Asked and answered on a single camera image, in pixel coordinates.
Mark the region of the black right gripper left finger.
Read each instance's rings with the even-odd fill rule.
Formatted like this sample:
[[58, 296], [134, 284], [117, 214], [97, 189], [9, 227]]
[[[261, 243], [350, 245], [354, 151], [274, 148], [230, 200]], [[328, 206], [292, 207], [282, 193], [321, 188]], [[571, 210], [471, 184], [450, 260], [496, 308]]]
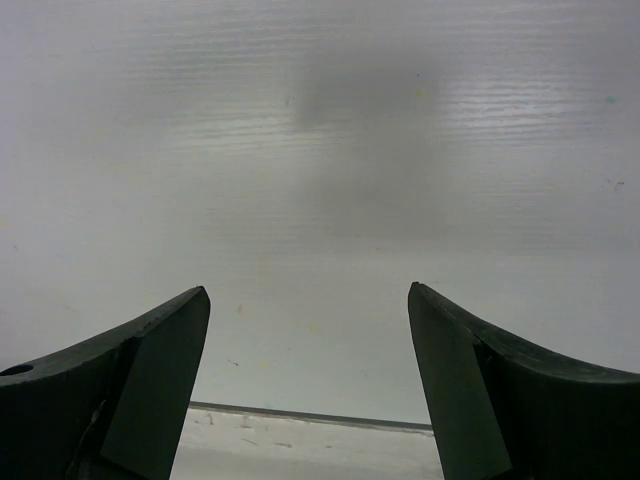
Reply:
[[169, 478], [209, 316], [210, 299], [198, 286], [3, 370], [2, 478]]

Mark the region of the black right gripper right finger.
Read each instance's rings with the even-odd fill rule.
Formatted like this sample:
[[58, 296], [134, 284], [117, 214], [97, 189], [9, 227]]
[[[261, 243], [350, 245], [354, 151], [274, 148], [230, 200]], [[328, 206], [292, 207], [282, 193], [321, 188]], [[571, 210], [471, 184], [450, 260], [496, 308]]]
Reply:
[[445, 478], [638, 478], [638, 374], [543, 348], [418, 282], [408, 314]]

